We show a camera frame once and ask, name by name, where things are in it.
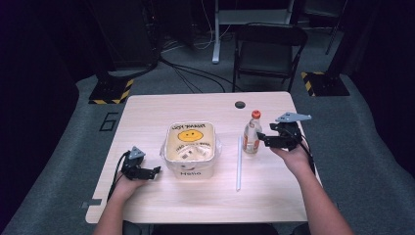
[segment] white stick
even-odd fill
[[[241,166],[242,166],[242,136],[238,138],[238,168],[236,176],[236,191],[241,190]]]

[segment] yellow smiley graphic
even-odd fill
[[[184,142],[194,142],[202,139],[204,134],[195,129],[185,130],[178,134],[178,138]]]

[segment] gray floor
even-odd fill
[[[298,113],[313,116],[302,126],[327,193],[356,234],[415,234],[415,180],[395,162],[378,136],[370,110],[351,80],[342,75],[350,96],[308,96],[300,72],[326,70],[341,38],[337,37],[331,54],[326,56],[329,36],[316,31],[310,31],[309,36],[291,93]],[[231,80],[233,41],[222,42],[219,65],[211,63],[212,46],[204,50],[180,47],[162,56],[172,63]],[[210,80],[184,74],[203,92],[221,92]],[[230,92],[231,85],[219,81]],[[115,134],[99,130],[107,113],[116,113],[111,118],[117,124],[124,108],[124,104],[88,105],[96,82],[92,76],[77,83],[80,95],[68,128],[3,234],[92,233],[94,225],[86,223],[86,209],[81,205],[92,198]],[[239,85],[247,91],[284,89],[269,82],[263,80],[262,85],[253,85],[244,78]],[[135,79],[130,95],[172,93],[192,91],[171,67],[159,64],[155,70]],[[290,234],[296,225],[295,222],[274,224],[280,234]],[[143,234],[152,228],[148,224],[140,226]]]

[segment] table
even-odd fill
[[[246,106],[237,109],[235,103]],[[161,166],[155,180],[128,201],[124,219],[136,223],[246,223],[307,221],[298,182],[283,161],[261,143],[258,153],[243,153],[242,188],[236,191],[238,138],[251,118],[262,112],[263,132],[275,135],[269,123],[285,112],[296,113],[287,92],[176,94],[131,96],[118,124],[86,221],[97,223],[106,205],[119,157],[137,146],[146,153],[142,167]],[[179,180],[160,157],[167,130],[174,122],[209,121],[222,145],[214,175],[204,180]]]
[[[220,10],[219,0],[214,4],[214,48],[212,62],[219,63],[220,56],[220,24],[247,24],[247,23],[273,23],[289,24],[293,11],[294,0],[290,0],[287,9],[273,10]]]

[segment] plastic bottle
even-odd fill
[[[262,127],[259,123],[260,111],[254,110],[252,119],[245,126],[243,149],[248,154],[256,154],[259,147],[259,139],[257,132],[262,132]]]

